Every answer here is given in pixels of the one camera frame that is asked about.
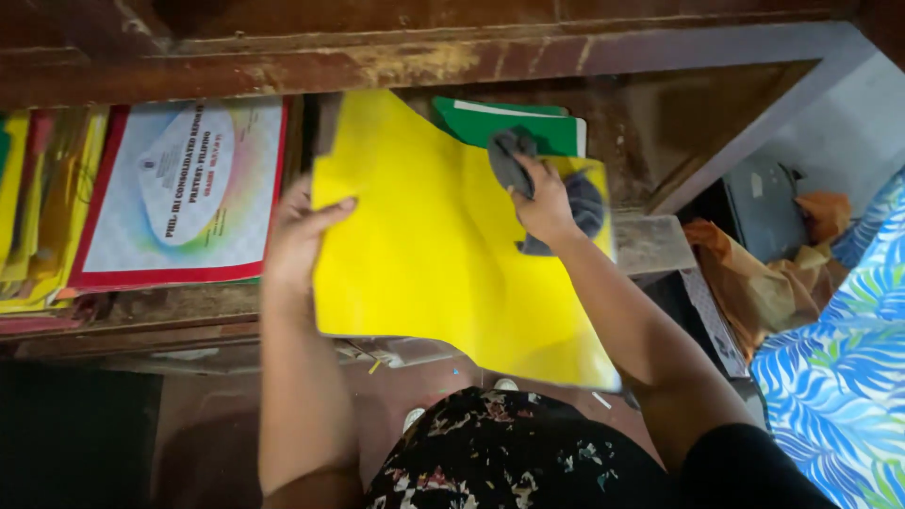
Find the wall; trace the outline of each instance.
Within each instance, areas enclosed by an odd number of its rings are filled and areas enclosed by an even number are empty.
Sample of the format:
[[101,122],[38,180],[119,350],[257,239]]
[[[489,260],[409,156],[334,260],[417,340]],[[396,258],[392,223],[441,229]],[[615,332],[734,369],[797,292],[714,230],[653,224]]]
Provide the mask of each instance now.
[[803,170],[801,193],[847,193],[859,217],[905,165],[905,73],[877,53],[757,153]]

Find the woman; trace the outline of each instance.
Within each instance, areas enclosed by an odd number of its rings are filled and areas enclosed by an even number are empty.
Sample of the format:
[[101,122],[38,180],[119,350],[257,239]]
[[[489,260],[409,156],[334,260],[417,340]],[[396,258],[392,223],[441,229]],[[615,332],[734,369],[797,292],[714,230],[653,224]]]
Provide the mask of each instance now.
[[351,397],[311,306],[320,236],[356,202],[311,212],[296,187],[280,204],[262,280],[266,504],[832,507],[754,426],[697,343],[578,229],[557,172],[531,158],[519,162],[535,186],[533,199],[510,191],[519,220],[566,267],[666,470],[565,403],[470,388],[419,418],[365,493]]

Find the green folder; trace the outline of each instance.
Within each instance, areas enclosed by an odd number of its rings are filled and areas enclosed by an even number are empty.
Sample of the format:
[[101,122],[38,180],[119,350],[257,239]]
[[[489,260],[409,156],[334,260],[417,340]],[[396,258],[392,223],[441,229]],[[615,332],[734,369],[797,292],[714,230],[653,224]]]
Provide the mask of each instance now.
[[563,114],[558,106],[460,101],[446,97],[432,100],[431,122],[451,136],[475,147],[487,148],[491,134],[520,127],[538,143],[538,154],[586,156],[587,123]]

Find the floor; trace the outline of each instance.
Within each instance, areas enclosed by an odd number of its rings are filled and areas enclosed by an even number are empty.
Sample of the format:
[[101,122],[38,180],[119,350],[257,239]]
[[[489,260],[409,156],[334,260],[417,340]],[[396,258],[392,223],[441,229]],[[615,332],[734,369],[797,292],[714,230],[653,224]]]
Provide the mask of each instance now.
[[[389,369],[356,363],[344,366],[352,392],[367,485],[402,435],[405,415],[427,408],[452,392],[475,385],[492,388],[500,375],[467,357]],[[586,417],[614,427],[656,456],[641,414],[616,395],[514,379],[519,389],[560,399]],[[167,376],[160,398],[151,480],[158,507],[260,507],[257,433],[261,382],[257,374]]]

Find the blue patterned fabric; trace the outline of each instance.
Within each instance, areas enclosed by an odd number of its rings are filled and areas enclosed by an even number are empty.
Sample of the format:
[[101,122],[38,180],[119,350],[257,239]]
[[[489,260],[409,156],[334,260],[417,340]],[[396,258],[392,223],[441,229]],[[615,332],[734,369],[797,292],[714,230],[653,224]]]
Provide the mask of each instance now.
[[905,168],[833,247],[852,269],[817,323],[751,362],[776,442],[835,503],[905,506]]

